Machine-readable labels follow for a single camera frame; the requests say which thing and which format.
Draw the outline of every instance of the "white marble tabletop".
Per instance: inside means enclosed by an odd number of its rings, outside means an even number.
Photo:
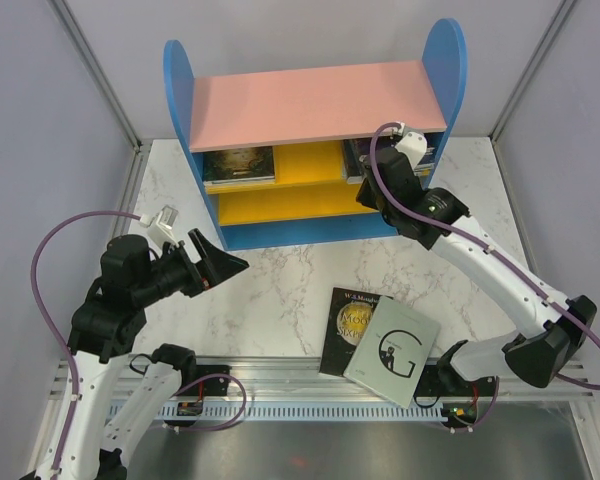
[[[465,203],[482,226],[526,265],[518,231],[487,138],[449,141],[433,185]],[[187,232],[197,227],[219,244],[193,174],[176,140],[156,140],[135,213],[165,204],[180,215],[176,237],[197,259]],[[132,224],[130,233],[142,233]],[[250,268],[190,299],[176,294],[147,309],[135,352],[164,342],[198,355],[320,356],[334,286],[393,296],[442,325],[431,353],[462,339],[484,340],[513,330],[496,304],[456,267],[402,237],[232,252]]]

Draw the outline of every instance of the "white wall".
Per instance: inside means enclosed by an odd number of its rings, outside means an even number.
[[[486,135],[559,0],[68,0],[138,134],[173,138],[162,49],[183,42],[194,75],[420,58],[454,17],[469,50],[456,135]]]
[[[115,208],[131,148],[44,0],[0,0],[0,479],[20,478],[60,358],[29,287],[44,234]],[[66,334],[111,231],[85,220],[41,259],[41,289]]]
[[[576,7],[500,146],[541,275],[597,303],[600,336],[600,0]],[[600,381],[591,342],[583,358]]]

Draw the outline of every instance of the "pink shelf top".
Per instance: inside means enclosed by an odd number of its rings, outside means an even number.
[[[420,60],[196,78],[192,152],[369,137],[446,123]]]

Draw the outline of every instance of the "bookshelf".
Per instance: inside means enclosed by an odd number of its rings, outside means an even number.
[[[163,70],[205,206],[223,247],[239,250],[395,235],[355,201],[359,185],[342,178],[340,141],[402,121],[428,134],[437,165],[462,104],[467,52],[458,23],[442,19],[420,60],[195,78],[171,40]],[[203,152],[252,146],[273,146],[274,183],[205,188]]]

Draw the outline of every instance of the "blue side panel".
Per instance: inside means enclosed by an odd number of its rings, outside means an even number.
[[[222,227],[229,250],[359,240],[396,235],[379,213]]]
[[[164,73],[164,86],[167,93],[167,105],[171,114],[171,122],[176,131],[180,146],[187,157],[187,162],[196,184],[209,213],[211,220],[218,232],[218,237],[222,246],[226,249],[227,243],[222,235],[220,225],[218,225],[218,216],[213,207],[202,183],[202,154],[192,155],[189,151],[189,136],[191,135],[191,112],[193,111],[193,88],[195,79],[187,58],[184,47],[177,40],[169,40],[164,46],[164,56],[162,61]]]
[[[435,165],[437,167],[453,125],[458,118],[467,85],[467,45],[462,28],[457,21],[452,18],[443,18],[436,22],[429,32],[422,54],[422,63],[436,94],[442,115],[447,122],[447,130],[440,138],[436,151]],[[429,186],[432,175],[429,175],[425,187]]]

